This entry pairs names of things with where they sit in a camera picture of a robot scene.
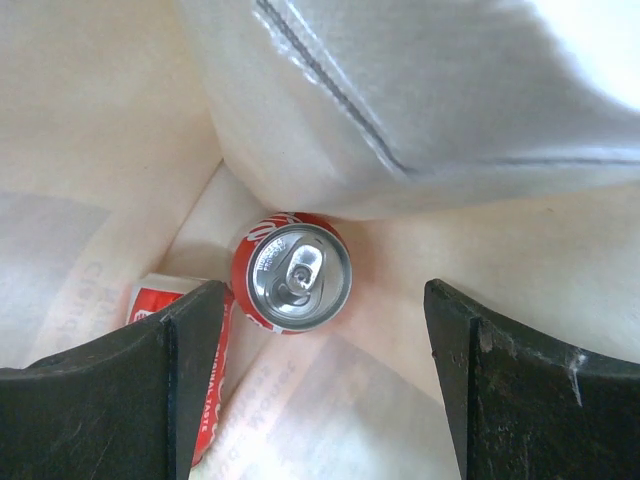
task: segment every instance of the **red soda can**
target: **red soda can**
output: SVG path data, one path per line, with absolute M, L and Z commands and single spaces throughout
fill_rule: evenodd
M 231 262 L 238 305 L 276 333 L 301 333 L 328 322 L 344 307 L 351 282 L 342 238 L 308 213 L 264 219 L 242 238 Z
M 152 273 L 134 286 L 129 303 L 127 325 L 158 312 L 176 301 L 178 298 L 198 288 L 206 280 L 199 278 L 171 277 Z M 229 332 L 231 330 L 231 308 L 233 294 L 228 288 L 224 296 L 224 316 L 218 349 L 216 350 L 207 396 L 205 397 L 200 429 L 196 439 L 191 466 L 197 465 L 205 451 L 211 446 L 218 426 L 220 414 L 220 398 L 224 384 L 224 374 L 227 363 L 227 348 L 229 346 Z

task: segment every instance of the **black plastic claw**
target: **black plastic claw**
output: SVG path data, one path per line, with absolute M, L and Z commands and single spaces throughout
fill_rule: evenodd
M 0 369 L 0 478 L 186 480 L 224 289 L 208 282 L 97 340 Z
M 640 479 L 640 365 L 561 342 L 440 280 L 427 283 L 424 310 L 463 479 Z

